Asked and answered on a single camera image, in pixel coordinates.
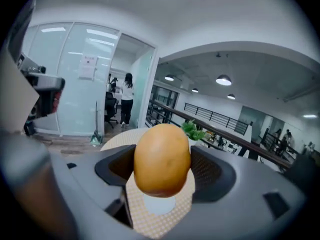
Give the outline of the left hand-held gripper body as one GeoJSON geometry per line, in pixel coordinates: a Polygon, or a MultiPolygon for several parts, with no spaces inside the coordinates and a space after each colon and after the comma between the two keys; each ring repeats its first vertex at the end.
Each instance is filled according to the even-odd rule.
{"type": "Polygon", "coordinates": [[[8,51],[0,52],[0,136],[57,112],[65,80],[45,71],[23,53],[15,63],[8,51]]]}

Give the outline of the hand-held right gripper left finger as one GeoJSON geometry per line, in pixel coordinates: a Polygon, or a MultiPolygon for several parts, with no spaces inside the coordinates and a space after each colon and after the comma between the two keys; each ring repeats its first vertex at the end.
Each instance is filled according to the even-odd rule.
{"type": "Polygon", "coordinates": [[[102,151],[106,157],[95,164],[96,175],[110,186],[125,186],[134,171],[135,149],[131,144],[102,151]]]}

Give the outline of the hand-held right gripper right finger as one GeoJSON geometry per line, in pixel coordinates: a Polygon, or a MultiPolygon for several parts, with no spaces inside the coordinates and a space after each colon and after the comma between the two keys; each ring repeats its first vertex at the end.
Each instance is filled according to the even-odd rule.
{"type": "Polygon", "coordinates": [[[192,145],[190,156],[190,169],[195,182],[193,203],[216,202],[233,188],[236,171],[230,163],[223,160],[223,151],[192,145]]]}

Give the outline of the paper poster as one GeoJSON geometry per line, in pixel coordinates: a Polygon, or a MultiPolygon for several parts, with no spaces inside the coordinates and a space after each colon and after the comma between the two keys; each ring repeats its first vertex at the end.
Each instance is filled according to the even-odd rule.
{"type": "Polygon", "coordinates": [[[96,55],[83,53],[79,67],[78,67],[78,78],[85,80],[93,80],[98,57],[96,55]]]}

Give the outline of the wooden-topped black railing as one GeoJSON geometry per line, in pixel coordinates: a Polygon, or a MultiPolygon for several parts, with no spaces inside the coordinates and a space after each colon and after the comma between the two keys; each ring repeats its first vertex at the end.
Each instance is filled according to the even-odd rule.
{"type": "Polygon", "coordinates": [[[149,103],[151,105],[148,106],[147,111],[150,110],[150,113],[147,113],[147,116],[153,118],[158,123],[160,123],[160,121],[158,119],[156,119],[155,117],[153,117],[153,115],[152,115],[152,112],[154,110],[154,106],[157,106],[158,108],[161,108],[162,110],[164,110],[164,114],[161,114],[158,111],[155,111],[155,113],[157,113],[160,117],[163,117],[164,123],[170,122],[170,123],[173,123],[174,125],[180,127],[180,125],[178,123],[169,119],[170,114],[179,116],[179,117],[183,118],[184,120],[187,120],[188,122],[193,121],[196,126],[202,127],[203,129],[206,129],[206,130],[209,130],[210,132],[215,133],[215,134],[225,138],[226,140],[228,140],[234,144],[239,145],[242,149],[244,149],[244,151],[240,152],[241,154],[245,154],[246,151],[254,152],[258,156],[260,156],[261,158],[266,159],[266,160],[274,163],[275,165],[277,165],[280,168],[283,168],[284,170],[288,170],[292,166],[288,161],[285,161],[284,159],[270,153],[269,151],[262,149],[261,147],[255,145],[253,143],[250,143],[250,142],[246,141],[245,139],[238,137],[232,133],[229,133],[223,129],[219,129],[214,126],[211,126],[204,121],[201,121],[197,118],[194,118],[184,112],[170,108],[169,106],[164,105],[158,101],[149,100],[149,103]]]}

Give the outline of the potted green plant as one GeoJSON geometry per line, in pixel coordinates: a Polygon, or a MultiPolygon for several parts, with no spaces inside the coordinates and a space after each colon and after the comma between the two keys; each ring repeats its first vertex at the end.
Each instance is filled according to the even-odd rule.
{"type": "Polygon", "coordinates": [[[187,135],[187,137],[192,141],[198,141],[205,137],[205,132],[197,128],[194,120],[185,121],[181,125],[182,130],[187,135]]]}

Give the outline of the black office chair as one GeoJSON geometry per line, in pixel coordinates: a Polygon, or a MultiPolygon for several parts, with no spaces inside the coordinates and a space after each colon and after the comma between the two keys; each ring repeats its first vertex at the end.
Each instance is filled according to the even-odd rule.
{"type": "Polygon", "coordinates": [[[113,117],[117,114],[118,103],[119,101],[111,92],[106,92],[104,103],[104,122],[108,123],[112,129],[114,129],[112,122],[116,122],[116,124],[119,123],[116,119],[113,119],[113,117]]]}

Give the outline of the black metal railing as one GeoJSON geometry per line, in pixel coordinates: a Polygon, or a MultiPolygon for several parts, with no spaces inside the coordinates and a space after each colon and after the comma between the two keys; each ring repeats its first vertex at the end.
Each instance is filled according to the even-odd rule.
{"type": "Polygon", "coordinates": [[[223,126],[227,129],[233,130],[241,135],[245,135],[248,124],[239,120],[236,120],[234,118],[228,117],[226,115],[222,115],[220,113],[195,106],[190,103],[185,103],[184,109],[186,113],[190,113],[193,116],[200,117],[201,120],[207,120],[209,122],[216,123],[220,126],[223,126]]]}

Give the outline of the frosted glass partition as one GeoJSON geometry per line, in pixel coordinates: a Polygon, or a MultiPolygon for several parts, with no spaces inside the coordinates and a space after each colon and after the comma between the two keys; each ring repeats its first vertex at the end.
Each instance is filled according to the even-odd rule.
{"type": "Polygon", "coordinates": [[[262,111],[243,106],[239,115],[239,121],[250,124],[252,123],[251,129],[251,140],[257,141],[263,126],[266,114],[262,111]]]}

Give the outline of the frosted glass door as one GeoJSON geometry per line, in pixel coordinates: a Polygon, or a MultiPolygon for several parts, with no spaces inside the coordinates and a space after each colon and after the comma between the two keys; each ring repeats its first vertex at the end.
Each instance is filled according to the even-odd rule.
{"type": "Polygon", "coordinates": [[[153,62],[154,48],[147,47],[137,55],[137,60],[131,66],[133,81],[133,105],[131,110],[130,126],[137,128],[139,126],[140,112],[143,105],[143,97],[146,82],[149,78],[149,71],[153,62]]]}

